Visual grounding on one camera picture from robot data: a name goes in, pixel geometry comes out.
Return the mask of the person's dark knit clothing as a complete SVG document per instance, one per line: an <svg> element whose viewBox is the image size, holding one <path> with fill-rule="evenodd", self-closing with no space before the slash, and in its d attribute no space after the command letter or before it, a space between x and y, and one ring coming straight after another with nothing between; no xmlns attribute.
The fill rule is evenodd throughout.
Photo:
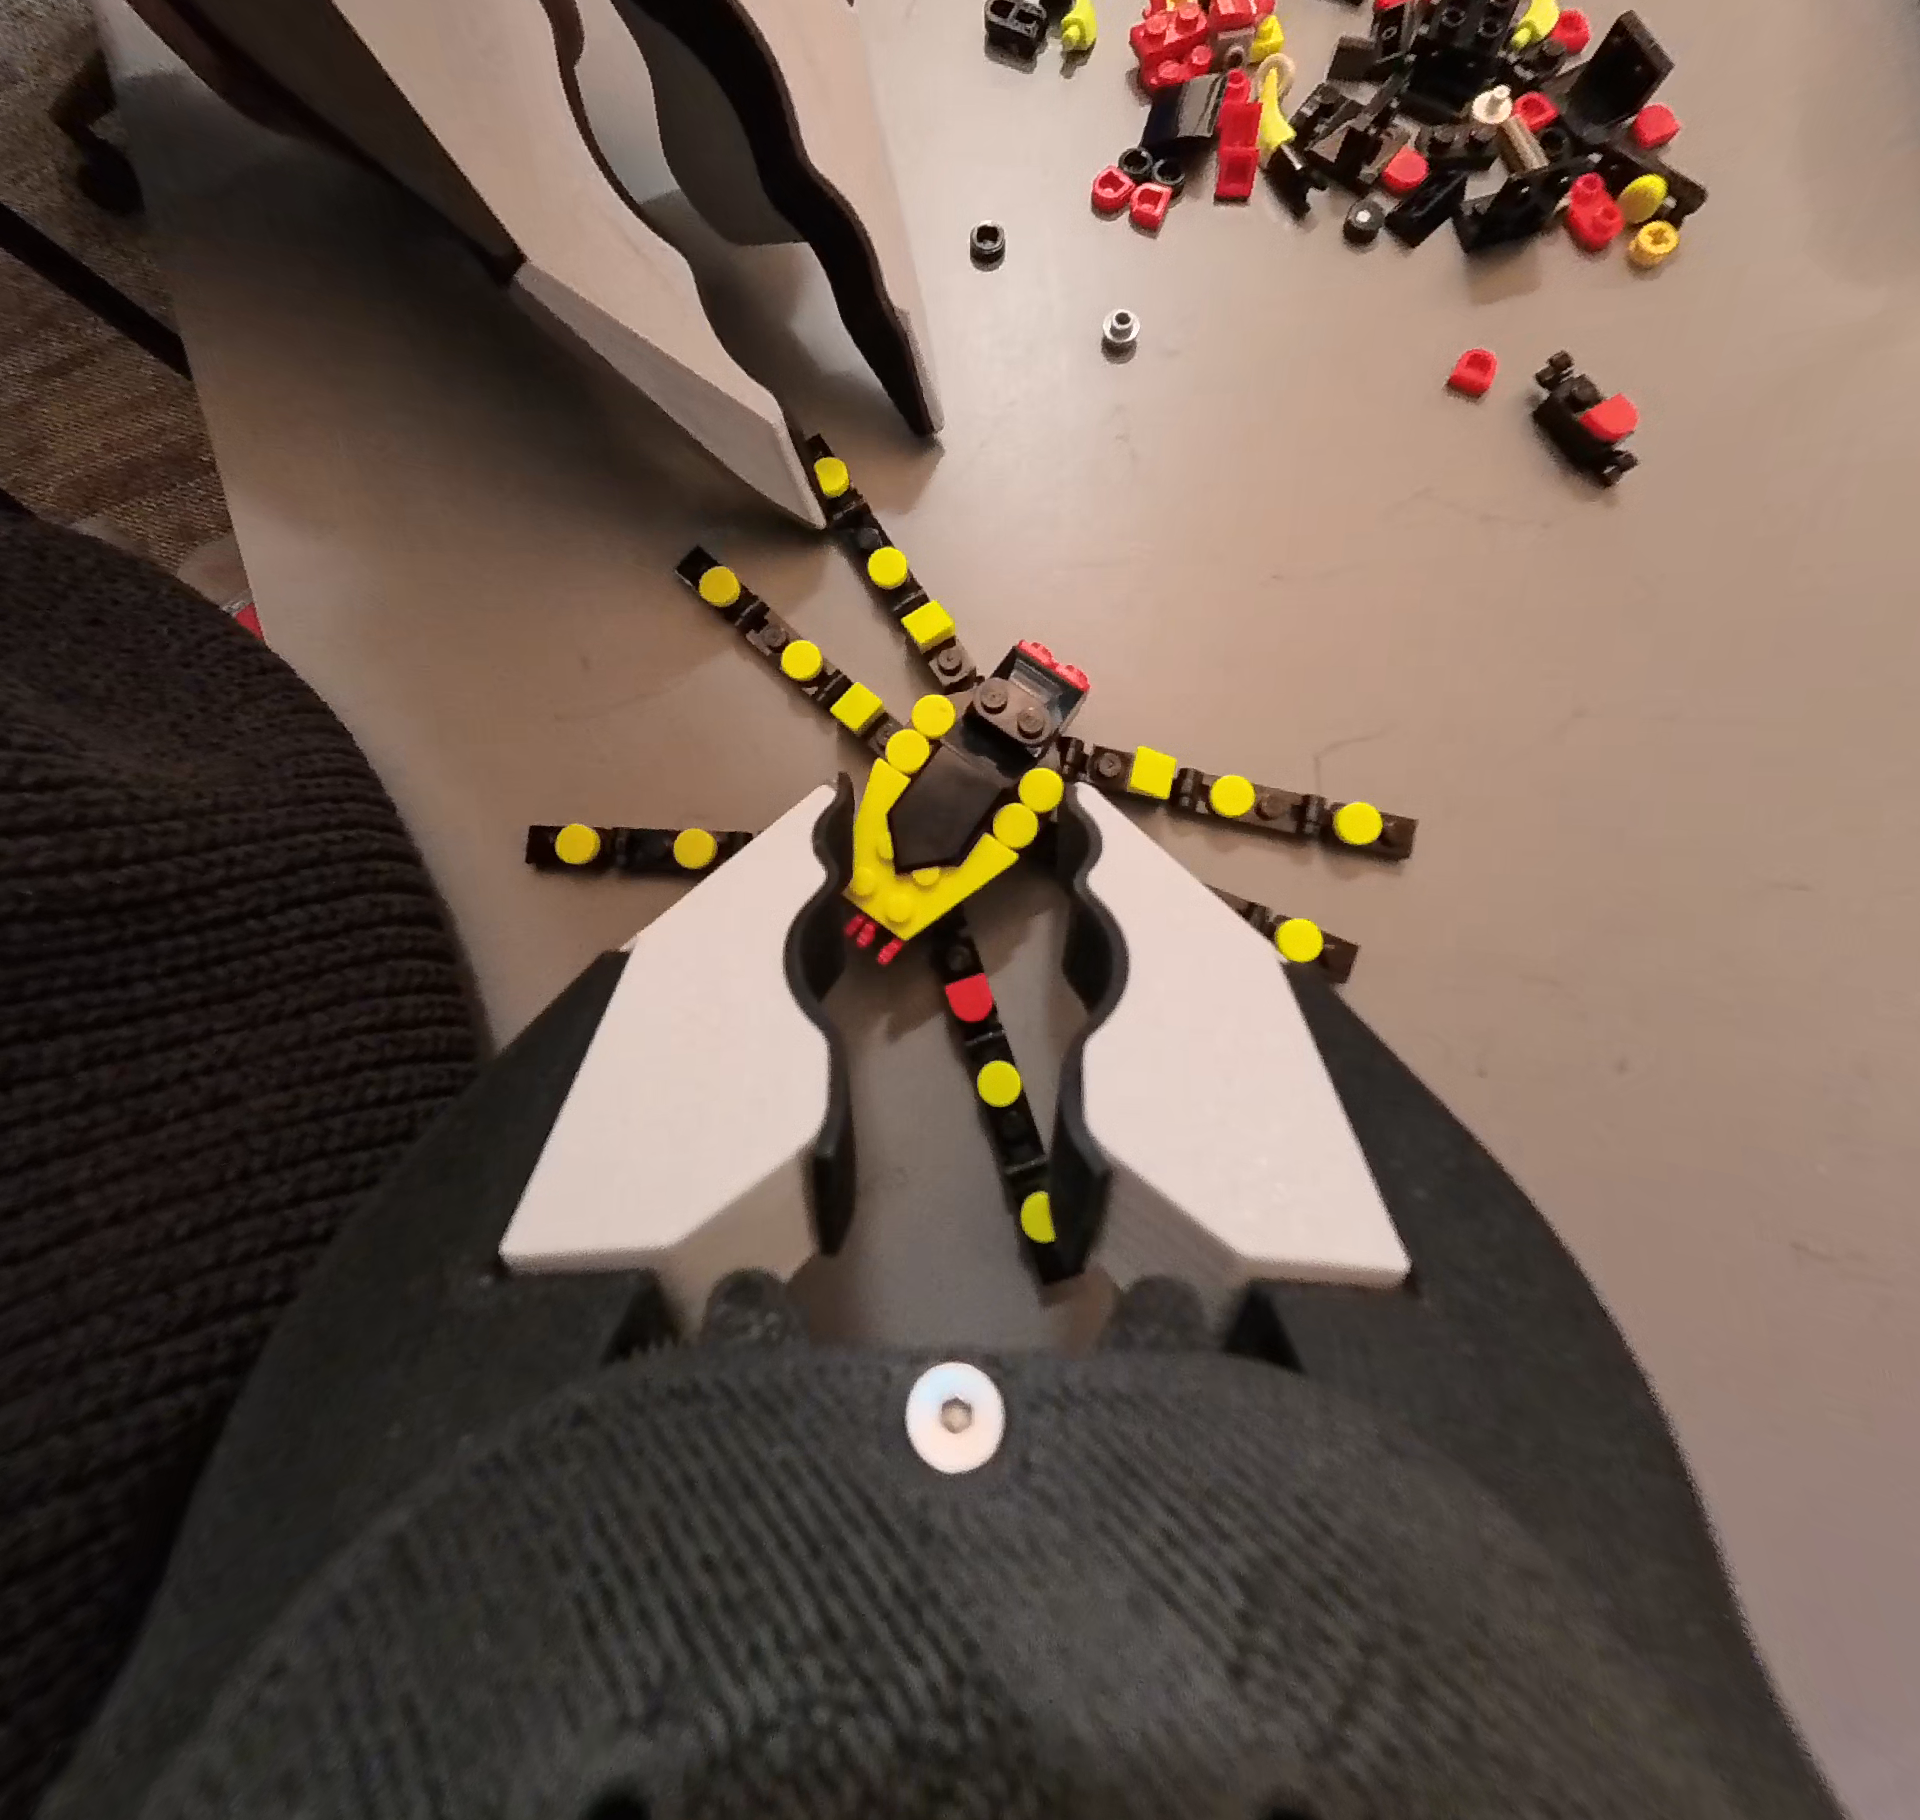
<svg viewBox="0 0 1920 1820"><path fill-rule="evenodd" d="M441 903L342 720L5 499L3 1816L98 1711L285 1306L473 1068Z"/></svg>

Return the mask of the black red lego subassembly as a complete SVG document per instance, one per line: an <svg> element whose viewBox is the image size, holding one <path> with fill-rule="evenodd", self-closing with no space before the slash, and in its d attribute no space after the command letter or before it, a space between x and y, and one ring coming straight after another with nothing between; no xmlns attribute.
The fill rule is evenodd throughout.
<svg viewBox="0 0 1920 1820"><path fill-rule="evenodd" d="M1565 347L1536 368L1533 385L1540 397L1532 418L1576 471L1599 488L1611 488L1637 467L1630 439L1638 411L1624 392L1597 387Z"/></svg>

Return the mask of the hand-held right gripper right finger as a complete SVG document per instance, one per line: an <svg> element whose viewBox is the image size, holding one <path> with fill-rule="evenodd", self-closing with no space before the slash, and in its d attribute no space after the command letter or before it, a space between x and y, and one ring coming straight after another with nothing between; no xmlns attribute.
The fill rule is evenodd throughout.
<svg viewBox="0 0 1920 1820"><path fill-rule="evenodd" d="M1049 1216L1063 1267L1400 1289L1408 1255L1272 941L1094 789L1063 801L1060 1060Z"/></svg>

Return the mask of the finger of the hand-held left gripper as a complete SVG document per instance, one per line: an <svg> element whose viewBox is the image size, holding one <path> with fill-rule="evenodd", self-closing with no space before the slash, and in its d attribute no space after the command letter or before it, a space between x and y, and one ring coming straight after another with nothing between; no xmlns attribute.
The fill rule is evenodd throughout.
<svg viewBox="0 0 1920 1820"><path fill-rule="evenodd" d="M441 216L561 340L809 527L776 397L723 347L693 275L589 132L547 0L182 0L294 113Z"/></svg>
<svg viewBox="0 0 1920 1820"><path fill-rule="evenodd" d="M853 0L612 0L653 78L667 163L736 245L802 243L919 437L943 413Z"/></svg>

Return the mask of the pile of loose lego pieces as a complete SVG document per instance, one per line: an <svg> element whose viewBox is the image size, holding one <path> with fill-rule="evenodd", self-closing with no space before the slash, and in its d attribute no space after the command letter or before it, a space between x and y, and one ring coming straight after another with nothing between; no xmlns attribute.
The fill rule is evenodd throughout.
<svg viewBox="0 0 1920 1820"><path fill-rule="evenodd" d="M1092 57L1094 0L985 0L987 55ZM1673 58L1627 11L1597 31L1565 0L1142 0L1124 57L1138 136L1098 167L1094 216L1155 234L1188 187L1294 219L1343 196L1343 236L1466 255L1551 229L1657 267L1708 199L1671 161Z"/></svg>

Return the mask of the black yellow lego spider model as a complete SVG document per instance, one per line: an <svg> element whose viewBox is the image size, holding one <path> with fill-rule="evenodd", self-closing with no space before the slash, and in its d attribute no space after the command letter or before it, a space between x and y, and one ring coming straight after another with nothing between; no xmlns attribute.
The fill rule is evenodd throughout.
<svg viewBox="0 0 1920 1820"><path fill-rule="evenodd" d="M1374 801L1272 785L1146 743L1102 746L1075 736L1075 716L1089 696L1088 674L1035 640L1018 640L992 667L978 667L948 608L915 579L828 439L809 437L802 453L825 530L923 663L931 689L912 711L890 712L877 691L834 665L812 638L702 546L676 561L676 579L872 757L853 801L844 943L875 966L905 950L923 951L948 1007L956 1054L972 1079L1020 1251L1039 1280L1067 1280L1079 1272L1063 1267L1053 1244L1052 1129L1042 1129L996 1007L967 920L972 901L1026 864L1049 864L1067 891L1058 834L1063 801L1075 781L1116 809L1139 801L1193 821L1386 864L1410 858L1418 823ZM1272 941L1285 970L1308 968L1335 986L1350 977L1353 943L1314 920L1239 894L1214 894Z"/></svg>

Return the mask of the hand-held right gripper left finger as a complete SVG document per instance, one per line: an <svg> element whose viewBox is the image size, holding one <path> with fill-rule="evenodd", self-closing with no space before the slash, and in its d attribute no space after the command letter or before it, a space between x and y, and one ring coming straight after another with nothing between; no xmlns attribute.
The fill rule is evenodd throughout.
<svg viewBox="0 0 1920 1820"><path fill-rule="evenodd" d="M516 1277L649 1272L679 1319L847 1237L842 968L850 781L821 783L624 950L497 1255Z"/></svg>

